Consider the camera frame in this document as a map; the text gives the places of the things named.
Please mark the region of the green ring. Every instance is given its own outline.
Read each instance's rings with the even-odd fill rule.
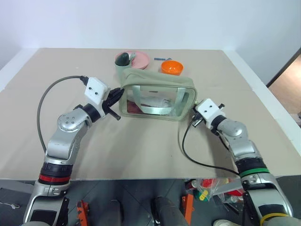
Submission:
[[[255,168],[255,169],[249,169],[239,174],[239,176],[242,178],[248,174],[253,173],[269,173],[269,170],[267,168]]]

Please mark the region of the tiled floor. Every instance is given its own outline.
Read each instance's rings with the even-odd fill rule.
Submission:
[[[301,176],[280,178],[279,182],[293,205],[295,216],[300,218]],[[150,201],[156,196],[166,196],[180,206],[180,198],[185,195],[184,182],[181,179],[165,180],[111,180],[111,181],[74,181],[68,191],[69,225],[74,226],[76,219],[76,202],[83,199],[90,204],[92,226],[100,226],[102,213],[112,199],[118,199],[124,206],[124,226],[152,226]],[[9,206],[0,205],[0,225],[17,226],[22,223],[29,195],[0,190],[1,202],[13,202],[21,205],[12,210]],[[241,214],[236,215],[229,208],[213,199],[210,202],[194,201],[195,211],[192,214],[191,226],[211,226],[216,219],[229,219],[241,224]]]

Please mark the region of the clear plastic pouch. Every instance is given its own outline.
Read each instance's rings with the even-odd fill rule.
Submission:
[[[195,103],[197,92],[190,78],[126,69],[120,100],[124,116],[180,121]]]

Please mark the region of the table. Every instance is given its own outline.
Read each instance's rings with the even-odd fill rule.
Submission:
[[[43,150],[36,129],[36,110],[45,89],[71,75],[97,77],[115,88],[119,81],[114,57],[121,49],[42,48],[0,92],[0,178],[36,179]],[[221,50],[142,50],[150,56],[147,70],[158,71],[169,58],[184,65],[181,76],[191,77],[198,100],[224,103],[227,117],[243,122],[271,173],[301,174],[301,157]],[[59,115],[85,104],[85,87],[79,80],[56,85],[41,110],[41,130],[47,144]],[[119,113],[118,105],[112,108]],[[198,166],[180,149],[188,119],[181,122],[107,116],[97,121],[81,143],[72,179],[212,178],[231,173]],[[190,129],[186,151],[197,161],[235,169],[230,153],[204,125]]]

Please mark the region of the yellow object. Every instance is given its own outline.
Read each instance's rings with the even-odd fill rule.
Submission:
[[[207,197],[207,195],[208,195],[208,191],[205,190],[205,191],[203,191],[203,193],[200,195],[199,199],[200,199],[201,201],[203,201],[203,200]]]
[[[263,222],[266,219],[272,218],[272,217],[287,217],[288,215],[285,213],[269,213],[267,215],[264,215],[260,220],[260,226],[262,226]]]

